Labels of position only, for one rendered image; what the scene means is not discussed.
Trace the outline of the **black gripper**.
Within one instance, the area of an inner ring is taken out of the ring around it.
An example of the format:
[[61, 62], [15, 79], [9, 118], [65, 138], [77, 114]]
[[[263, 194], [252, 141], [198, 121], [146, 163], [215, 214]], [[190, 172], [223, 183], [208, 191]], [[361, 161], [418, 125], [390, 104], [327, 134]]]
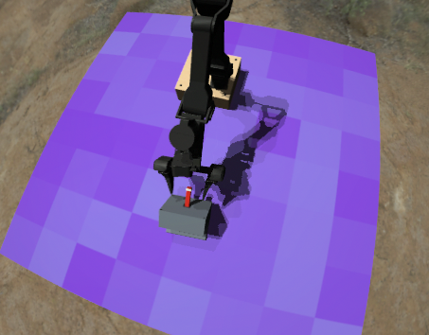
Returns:
[[[190, 147], [190, 149], [194, 149], [195, 156], [201, 156], [202, 162], [203, 144], [194, 144]], [[172, 195], [174, 177], [172, 176], [171, 172], [171, 162], [172, 157], [162, 155], [153, 162], [153, 170], [157, 170], [159, 174], [162, 174], [165, 177], [170, 190], [170, 194]], [[212, 184], [217, 184], [218, 182], [223, 181], [223, 177], [225, 174], [225, 166], [217, 164], [211, 164], [210, 167], [201, 166], [201, 171], [196, 172], [207, 174], [206, 185], [203, 193], [204, 200], [206, 197], [206, 193], [212, 186]]]

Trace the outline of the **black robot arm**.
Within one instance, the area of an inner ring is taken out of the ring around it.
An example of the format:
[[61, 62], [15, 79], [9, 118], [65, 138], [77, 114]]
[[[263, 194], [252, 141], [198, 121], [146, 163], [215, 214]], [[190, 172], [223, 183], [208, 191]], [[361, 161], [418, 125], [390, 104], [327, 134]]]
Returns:
[[[193, 11], [190, 31], [193, 34], [189, 87], [175, 116], [181, 119], [180, 124], [170, 131], [170, 142], [175, 148], [171, 162], [173, 177], [189, 178], [193, 172], [201, 171], [201, 156], [195, 156], [190, 147], [204, 143], [205, 124], [211, 121], [215, 111], [212, 89], [228, 90], [228, 79], [234, 72], [233, 63], [224, 53], [224, 21], [232, 2], [190, 0]], [[188, 152], [180, 151], [187, 149]]]

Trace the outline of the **grey sloped panel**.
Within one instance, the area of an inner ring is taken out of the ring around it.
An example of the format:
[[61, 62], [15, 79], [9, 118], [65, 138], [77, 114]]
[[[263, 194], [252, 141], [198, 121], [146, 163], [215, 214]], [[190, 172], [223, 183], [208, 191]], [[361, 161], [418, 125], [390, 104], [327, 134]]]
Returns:
[[212, 202], [171, 195], [158, 210], [159, 226], [167, 233], [206, 240]]

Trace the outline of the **dark red peg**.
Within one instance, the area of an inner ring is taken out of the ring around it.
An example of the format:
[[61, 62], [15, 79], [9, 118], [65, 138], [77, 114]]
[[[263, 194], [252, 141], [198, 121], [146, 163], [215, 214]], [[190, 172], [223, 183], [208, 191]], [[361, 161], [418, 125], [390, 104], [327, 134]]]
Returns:
[[190, 204], [190, 196], [191, 196], [191, 190], [192, 190], [192, 187], [191, 187], [191, 186], [188, 186], [188, 187], [186, 188], [187, 193], [186, 193], [185, 207], [189, 207], [189, 204]]

